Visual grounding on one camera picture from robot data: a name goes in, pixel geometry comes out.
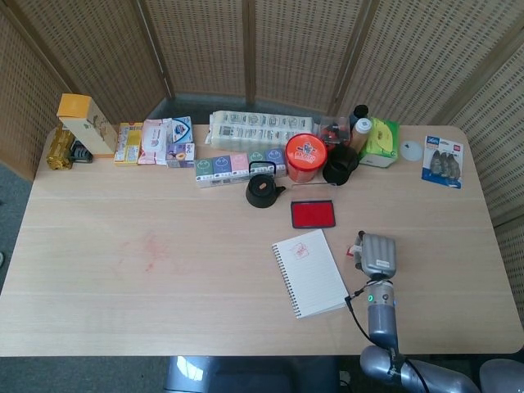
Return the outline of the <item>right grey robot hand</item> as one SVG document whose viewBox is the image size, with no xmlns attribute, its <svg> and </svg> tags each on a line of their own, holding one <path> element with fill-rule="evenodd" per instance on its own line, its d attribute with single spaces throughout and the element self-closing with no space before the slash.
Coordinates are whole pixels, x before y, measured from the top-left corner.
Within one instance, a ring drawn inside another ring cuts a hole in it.
<svg viewBox="0 0 524 393">
<path fill-rule="evenodd" d="M 347 255 L 371 280 L 391 279 L 396 274 L 396 244 L 390 237 L 359 231 Z"/>
</svg>

